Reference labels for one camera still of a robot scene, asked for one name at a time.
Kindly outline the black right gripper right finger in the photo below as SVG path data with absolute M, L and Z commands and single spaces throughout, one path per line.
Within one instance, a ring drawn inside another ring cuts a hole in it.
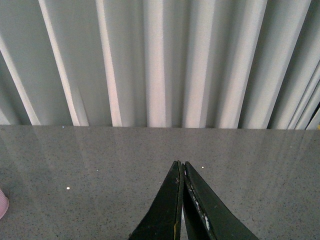
M 190 162 L 184 163 L 183 207 L 190 240 L 256 240 Z

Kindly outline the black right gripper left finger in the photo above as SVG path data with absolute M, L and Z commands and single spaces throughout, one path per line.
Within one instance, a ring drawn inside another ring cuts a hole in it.
M 179 240 L 181 237 L 184 169 L 174 161 L 148 212 L 130 240 Z

